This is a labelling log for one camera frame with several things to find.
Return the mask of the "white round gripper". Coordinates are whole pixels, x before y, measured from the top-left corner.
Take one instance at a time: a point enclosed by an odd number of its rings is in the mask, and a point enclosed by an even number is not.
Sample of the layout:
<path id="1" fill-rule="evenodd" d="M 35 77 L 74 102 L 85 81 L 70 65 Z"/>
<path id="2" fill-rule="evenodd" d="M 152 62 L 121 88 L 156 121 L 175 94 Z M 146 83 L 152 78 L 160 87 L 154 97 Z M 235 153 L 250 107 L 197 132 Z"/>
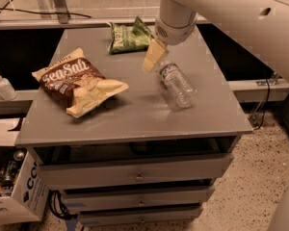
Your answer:
<path id="1" fill-rule="evenodd" d="M 160 60 L 168 54 L 167 45 L 177 45 L 185 41 L 194 31 L 197 13 L 181 13 L 179 16 L 171 15 L 170 18 L 158 13 L 155 20 L 154 38 L 146 51 L 143 69 L 150 72 Z"/>

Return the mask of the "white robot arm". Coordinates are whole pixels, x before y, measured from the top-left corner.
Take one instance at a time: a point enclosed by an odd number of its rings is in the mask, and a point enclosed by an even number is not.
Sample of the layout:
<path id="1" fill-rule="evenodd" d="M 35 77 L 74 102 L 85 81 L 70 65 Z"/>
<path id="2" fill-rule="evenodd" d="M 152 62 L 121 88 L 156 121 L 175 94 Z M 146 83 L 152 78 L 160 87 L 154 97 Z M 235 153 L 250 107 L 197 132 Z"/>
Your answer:
<path id="1" fill-rule="evenodd" d="M 163 46 L 192 33 L 199 13 L 289 83 L 289 0 L 161 0 L 155 31 Z"/>

